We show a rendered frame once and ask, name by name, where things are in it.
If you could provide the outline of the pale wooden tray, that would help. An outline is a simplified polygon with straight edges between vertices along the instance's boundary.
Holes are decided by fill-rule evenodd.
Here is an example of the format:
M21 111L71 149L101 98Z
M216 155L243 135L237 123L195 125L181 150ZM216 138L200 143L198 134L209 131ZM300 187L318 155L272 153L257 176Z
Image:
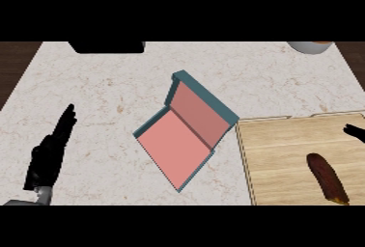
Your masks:
M354 206L365 206L365 143L343 132L365 129L365 111L243 119L235 126L252 202L256 206L330 206L309 170L318 153L336 170Z

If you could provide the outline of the pink and teal open box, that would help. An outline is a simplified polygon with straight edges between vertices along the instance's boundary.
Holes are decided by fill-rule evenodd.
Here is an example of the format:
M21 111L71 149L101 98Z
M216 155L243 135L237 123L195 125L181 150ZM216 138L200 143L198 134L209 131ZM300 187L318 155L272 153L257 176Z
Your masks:
M164 107L133 135L178 192L212 158L238 116L185 70L172 75Z

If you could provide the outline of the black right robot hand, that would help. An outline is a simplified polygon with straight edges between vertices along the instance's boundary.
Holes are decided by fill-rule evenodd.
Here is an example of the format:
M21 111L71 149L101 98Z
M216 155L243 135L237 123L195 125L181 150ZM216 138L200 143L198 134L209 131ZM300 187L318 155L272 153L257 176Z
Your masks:
M345 133L355 137L365 144L365 129L348 123L345 125Z

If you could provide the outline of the black appliance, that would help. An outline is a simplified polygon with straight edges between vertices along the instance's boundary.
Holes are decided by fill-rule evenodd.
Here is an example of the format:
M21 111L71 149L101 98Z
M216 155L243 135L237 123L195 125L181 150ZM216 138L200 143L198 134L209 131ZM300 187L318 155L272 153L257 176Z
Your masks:
M71 47L80 54L144 53L142 41L71 41Z

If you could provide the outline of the white cup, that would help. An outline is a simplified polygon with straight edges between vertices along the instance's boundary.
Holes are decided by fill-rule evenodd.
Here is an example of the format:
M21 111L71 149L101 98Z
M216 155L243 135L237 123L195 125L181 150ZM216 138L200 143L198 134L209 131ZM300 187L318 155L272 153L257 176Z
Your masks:
M327 51L331 41L290 41L290 46L303 54L317 55Z

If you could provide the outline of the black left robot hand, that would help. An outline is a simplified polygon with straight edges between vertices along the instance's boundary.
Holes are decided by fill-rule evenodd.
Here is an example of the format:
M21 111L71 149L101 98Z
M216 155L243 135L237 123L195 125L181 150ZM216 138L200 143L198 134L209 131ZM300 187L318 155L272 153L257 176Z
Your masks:
M40 145L33 148L24 190L33 191L37 187L55 186L61 173L64 150L76 123L74 105L70 104L61 114L54 133L45 137Z

